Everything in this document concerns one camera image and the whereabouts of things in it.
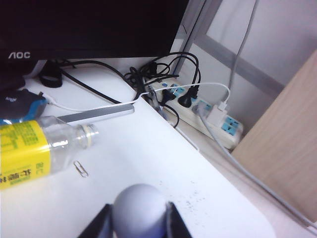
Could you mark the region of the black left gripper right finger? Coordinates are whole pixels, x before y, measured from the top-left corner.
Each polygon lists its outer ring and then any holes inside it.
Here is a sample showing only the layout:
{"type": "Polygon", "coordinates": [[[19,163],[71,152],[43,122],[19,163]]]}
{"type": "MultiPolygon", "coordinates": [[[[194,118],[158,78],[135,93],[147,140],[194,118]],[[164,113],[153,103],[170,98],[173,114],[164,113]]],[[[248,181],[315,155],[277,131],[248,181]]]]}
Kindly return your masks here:
{"type": "Polygon", "coordinates": [[[173,202],[166,205],[166,238],[192,238],[173,202]]]}

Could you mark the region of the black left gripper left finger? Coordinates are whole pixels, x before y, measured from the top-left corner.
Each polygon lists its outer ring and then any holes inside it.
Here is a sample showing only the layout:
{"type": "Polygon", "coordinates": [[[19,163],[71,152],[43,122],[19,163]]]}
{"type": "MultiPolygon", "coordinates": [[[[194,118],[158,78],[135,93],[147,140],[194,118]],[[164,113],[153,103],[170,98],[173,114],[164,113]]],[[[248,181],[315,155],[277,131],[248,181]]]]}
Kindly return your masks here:
{"type": "Polygon", "coordinates": [[[79,238],[112,238],[112,205],[106,204],[78,236],[79,238]]]}

